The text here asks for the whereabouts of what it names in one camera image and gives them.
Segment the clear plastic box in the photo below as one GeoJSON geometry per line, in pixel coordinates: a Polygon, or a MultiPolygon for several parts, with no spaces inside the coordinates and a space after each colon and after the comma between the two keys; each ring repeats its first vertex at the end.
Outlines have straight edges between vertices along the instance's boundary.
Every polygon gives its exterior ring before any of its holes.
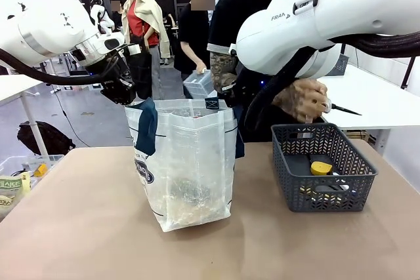
{"type": "Polygon", "coordinates": [[[183,81],[183,86],[192,98],[207,98],[214,90],[211,71],[205,70],[203,73],[197,73],[196,70],[194,70],[192,74],[183,81]]]}

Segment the white side table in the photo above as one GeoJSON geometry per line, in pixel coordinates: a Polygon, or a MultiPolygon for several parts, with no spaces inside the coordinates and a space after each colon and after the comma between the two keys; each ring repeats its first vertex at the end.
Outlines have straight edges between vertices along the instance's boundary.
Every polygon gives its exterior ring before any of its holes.
{"type": "Polygon", "coordinates": [[[326,76],[319,82],[328,87],[327,95],[334,104],[354,112],[331,110],[324,121],[342,130],[377,130],[375,149],[380,154],[391,130],[420,130],[420,97],[376,75],[349,65],[343,76],[326,76]]]}

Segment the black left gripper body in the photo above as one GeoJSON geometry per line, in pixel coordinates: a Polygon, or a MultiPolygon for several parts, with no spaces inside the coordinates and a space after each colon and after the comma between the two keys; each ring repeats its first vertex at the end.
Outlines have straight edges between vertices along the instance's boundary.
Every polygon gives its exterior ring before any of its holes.
{"type": "Polygon", "coordinates": [[[95,81],[112,80],[127,75],[129,67],[122,50],[113,50],[102,60],[85,67],[88,78],[95,81]]]}

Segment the person in black T-shirt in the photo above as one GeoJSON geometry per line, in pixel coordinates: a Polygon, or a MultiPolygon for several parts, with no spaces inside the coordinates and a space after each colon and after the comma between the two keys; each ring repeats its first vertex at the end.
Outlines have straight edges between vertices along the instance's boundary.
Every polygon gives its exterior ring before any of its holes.
{"type": "MultiPolygon", "coordinates": [[[[235,43],[245,20],[252,14],[266,9],[270,2],[271,0],[218,0],[210,23],[207,45],[209,53],[229,55],[228,49],[235,43]]],[[[235,107],[241,109],[238,127],[244,142],[268,142],[272,139],[273,125],[300,123],[271,102],[262,110],[256,131],[250,132],[244,126],[247,107],[235,107]]]]}

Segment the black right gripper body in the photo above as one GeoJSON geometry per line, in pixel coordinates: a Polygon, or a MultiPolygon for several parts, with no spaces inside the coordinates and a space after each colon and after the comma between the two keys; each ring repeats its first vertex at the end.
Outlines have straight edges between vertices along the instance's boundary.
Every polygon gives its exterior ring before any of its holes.
{"type": "Polygon", "coordinates": [[[251,70],[241,70],[233,87],[225,92],[225,102],[228,106],[248,107],[254,97],[263,87],[263,75],[251,70]]]}

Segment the tattooed right forearm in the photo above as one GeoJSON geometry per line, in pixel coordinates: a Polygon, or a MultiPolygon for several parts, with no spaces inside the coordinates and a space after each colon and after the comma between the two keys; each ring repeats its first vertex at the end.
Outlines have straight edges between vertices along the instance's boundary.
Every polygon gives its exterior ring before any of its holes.
{"type": "Polygon", "coordinates": [[[219,97],[224,95],[236,83],[237,73],[236,66],[238,59],[235,56],[210,52],[210,70],[213,87],[219,97]]]}

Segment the clear plastic crate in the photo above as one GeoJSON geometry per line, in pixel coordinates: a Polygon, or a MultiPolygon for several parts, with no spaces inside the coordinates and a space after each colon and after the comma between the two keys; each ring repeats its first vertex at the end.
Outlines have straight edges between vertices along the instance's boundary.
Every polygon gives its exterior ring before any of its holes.
{"type": "Polygon", "coordinates": [[[61,158],[63,155],[12,156],[0,163],[0,175],[16,176],[21,172],[28,172],[32,178],[36,178],[33,172],[40,164],[46,164],[49,172],[61,158]]]}

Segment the black pointed pen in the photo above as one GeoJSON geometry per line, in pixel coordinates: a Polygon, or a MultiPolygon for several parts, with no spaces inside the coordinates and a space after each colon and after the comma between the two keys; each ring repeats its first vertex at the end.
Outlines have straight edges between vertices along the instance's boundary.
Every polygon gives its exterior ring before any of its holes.
{"type": "Polygon", "coordinates": [[[323,106],[325,108],[324,113],[329,113],[331,110],[339,110],[339,111],[349,113],[349,114],[353,114],[353,115],[360,115],[359,113],[357,113],[355,111],[343,108],[343,107],[338,106],[336,104],[333,104],[331,102],[330,103],[325,103],[325,104],[323,104],[323,106]]]}

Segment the tattooed left hand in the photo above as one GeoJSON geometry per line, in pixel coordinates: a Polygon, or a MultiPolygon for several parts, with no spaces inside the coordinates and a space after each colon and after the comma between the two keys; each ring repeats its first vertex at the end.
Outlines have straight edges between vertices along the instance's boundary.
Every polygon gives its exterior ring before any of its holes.
{"type": "Polygon", "coordinates": [[[272,105],[300,123],[320,118],[327,103],[327,87],[316,79],[298,79],[278,93],[272,105]]]}

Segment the translucent white shopping bag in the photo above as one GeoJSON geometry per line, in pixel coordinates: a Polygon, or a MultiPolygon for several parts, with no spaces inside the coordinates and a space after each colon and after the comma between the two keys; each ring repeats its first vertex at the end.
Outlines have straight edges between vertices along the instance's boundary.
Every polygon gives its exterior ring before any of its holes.
{"type": "Polygon", "coordinates": [[[218,98],[125,106],[134,161],[162,231],[230,216],[234,165],[244,156],[233,108],[218,98]]]}

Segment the mannequin with cream jacket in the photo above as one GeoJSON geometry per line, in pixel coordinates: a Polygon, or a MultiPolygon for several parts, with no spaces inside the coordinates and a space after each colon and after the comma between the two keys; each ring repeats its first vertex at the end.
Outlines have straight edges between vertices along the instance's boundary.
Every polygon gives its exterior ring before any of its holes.
{"type": "Polygon", "coordinates": [[[160,62],[170,57],[170,44],[161,7],[155,0],[126,0],[121,21],[126,43],[142,48],[127,60],[137,96],[164,99],[160,62]]]}

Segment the yellow tape measure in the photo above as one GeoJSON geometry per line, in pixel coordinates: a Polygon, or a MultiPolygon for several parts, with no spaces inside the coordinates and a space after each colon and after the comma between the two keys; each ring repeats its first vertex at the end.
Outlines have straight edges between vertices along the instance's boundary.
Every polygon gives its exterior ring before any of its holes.
{"type": "Polygon", "coordinates": [[[333,173],[333,165],[321,161],[313,161],[310,165],[311,174],[314,176],[327,176],[333,173]]]}

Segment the person carrying clear box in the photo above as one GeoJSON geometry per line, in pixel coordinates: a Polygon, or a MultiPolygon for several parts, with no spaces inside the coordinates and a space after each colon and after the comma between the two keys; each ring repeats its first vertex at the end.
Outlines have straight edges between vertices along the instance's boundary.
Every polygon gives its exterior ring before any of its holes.
{"type": "Polygon", "coordinates": [[[174,68],[185,80],[193,71],[203,73],[210,68],[207,43],[209,11],[215,9],[215,0],[190,0],[178,17],[180,48],[175,54],[174,68]]]}

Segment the small yellow object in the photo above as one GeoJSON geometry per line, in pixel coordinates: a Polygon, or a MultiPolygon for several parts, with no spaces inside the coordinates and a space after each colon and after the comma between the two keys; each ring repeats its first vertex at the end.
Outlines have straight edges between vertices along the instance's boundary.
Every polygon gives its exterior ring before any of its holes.
{"type": "Polygon", "coordinates": [[[48,169],[49,169],[48,166],[42,163],[34,170],[33,175],[36,178],[42,178],[44,177],[44,175],[46,175],[48,169]]]}

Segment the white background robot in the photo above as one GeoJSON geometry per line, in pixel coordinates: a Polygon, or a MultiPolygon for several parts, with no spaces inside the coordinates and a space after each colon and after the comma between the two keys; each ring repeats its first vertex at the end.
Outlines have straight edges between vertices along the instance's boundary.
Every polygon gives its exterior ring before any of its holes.
{"type": "Polygon", "coordinates": [[[94,4],[90,10],[90,17],[101,34],[111,34],[114,31],[114,21],[102,5],[94,4]]]}

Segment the green yellow snack bag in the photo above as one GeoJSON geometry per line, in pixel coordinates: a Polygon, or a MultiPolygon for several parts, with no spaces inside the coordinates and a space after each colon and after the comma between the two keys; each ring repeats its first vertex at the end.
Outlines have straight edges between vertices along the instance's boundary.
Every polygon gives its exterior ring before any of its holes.
{"type": "Polygon", "coordinates": [[[18,200],[15,196],[0,195],[0,222],[15,208],[18,200]]]}
{"type": "Polygon", "coordinates": [[[30,191],[31,180],[28,172],[16,176],[0,176],[0,205],[11,205],[30,191]]]}

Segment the black backpack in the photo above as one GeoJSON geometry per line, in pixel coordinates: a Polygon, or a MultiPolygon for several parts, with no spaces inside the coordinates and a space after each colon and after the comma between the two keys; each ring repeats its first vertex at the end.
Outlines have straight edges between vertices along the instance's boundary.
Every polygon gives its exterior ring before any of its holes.
{"type": "MultiPolygon", "coordinates": [[[[36,121],[36,123],[48,154],[66,155],[70,150],[76,147],[72,139],[68,138],[56,127],[43,121],[36,121]]],[[[19,124],[17,139],[19,139],[19,141],[21,141],[21,143],[23,143],[23,145],[25,145],[34,154],[41,155],[29,121],[25,121],[19,124]]]]}

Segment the standing person in black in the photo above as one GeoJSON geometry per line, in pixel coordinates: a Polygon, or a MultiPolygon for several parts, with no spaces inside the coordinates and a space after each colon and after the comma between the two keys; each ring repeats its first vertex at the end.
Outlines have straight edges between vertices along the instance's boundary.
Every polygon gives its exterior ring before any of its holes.
{"type": "Polygon", "coordinates": [[[122,28],[121,16],[123,13],[122,0],[111,0],[112,21],[114,22],[113,32],[120,31],[122,28]]]}

